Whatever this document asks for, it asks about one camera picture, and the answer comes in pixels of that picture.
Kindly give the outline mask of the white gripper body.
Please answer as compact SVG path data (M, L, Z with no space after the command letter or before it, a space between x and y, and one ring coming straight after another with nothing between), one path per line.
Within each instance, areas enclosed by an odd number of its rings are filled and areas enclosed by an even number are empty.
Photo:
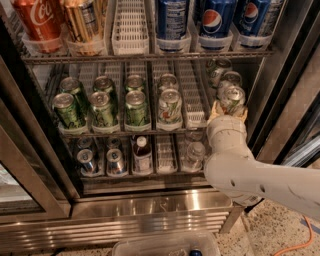
M240 119L229 115L216 117L207 125L206 133L213 153L254 158L247 146L246 126Z

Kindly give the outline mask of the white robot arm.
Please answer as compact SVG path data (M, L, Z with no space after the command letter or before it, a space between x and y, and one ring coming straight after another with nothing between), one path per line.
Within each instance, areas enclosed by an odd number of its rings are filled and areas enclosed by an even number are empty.
M246 143L246 117L246 110L226 115L213 104L206 127L212 149L204 166L207 182L240 205L266 198L319 221L320 171L257 161Z

